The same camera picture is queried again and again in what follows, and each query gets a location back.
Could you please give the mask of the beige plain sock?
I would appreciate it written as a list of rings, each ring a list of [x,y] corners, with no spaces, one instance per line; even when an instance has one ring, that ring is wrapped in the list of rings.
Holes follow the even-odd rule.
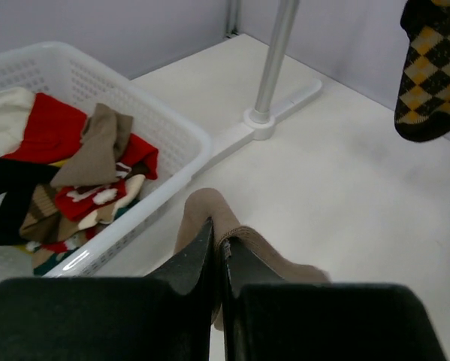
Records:
[[[174,254],[184,250],[198,235],[207,219],[213,221],[213,255],[219,265],[221,247],[243,245],[264,266],[264,274],[255,270],[243,284],[329,284],[327,273],[314,265],[304,265],[283,257],[259,232],[243,225],[224,196],[216,189],[202,188],[186,200],[174,245]]]

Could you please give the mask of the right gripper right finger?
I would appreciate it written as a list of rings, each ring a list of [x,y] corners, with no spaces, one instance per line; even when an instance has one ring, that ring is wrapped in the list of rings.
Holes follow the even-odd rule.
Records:
[[[287,281],[222,248],[228,360],[450,360],[450,305],[398,283]]]

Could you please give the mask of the brown yellow argyle sock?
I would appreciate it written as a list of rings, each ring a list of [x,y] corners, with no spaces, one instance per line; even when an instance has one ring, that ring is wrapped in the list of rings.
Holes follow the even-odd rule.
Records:
[[[450,132],[450,1],[408,1],[400,26],[409,40],[394,126],[412,142]]]

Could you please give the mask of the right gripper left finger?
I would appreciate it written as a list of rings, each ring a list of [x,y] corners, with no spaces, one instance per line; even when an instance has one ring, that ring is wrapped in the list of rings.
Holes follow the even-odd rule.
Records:
[[[139,278],[0,283],[0,360],[206,360],[213,223]]]

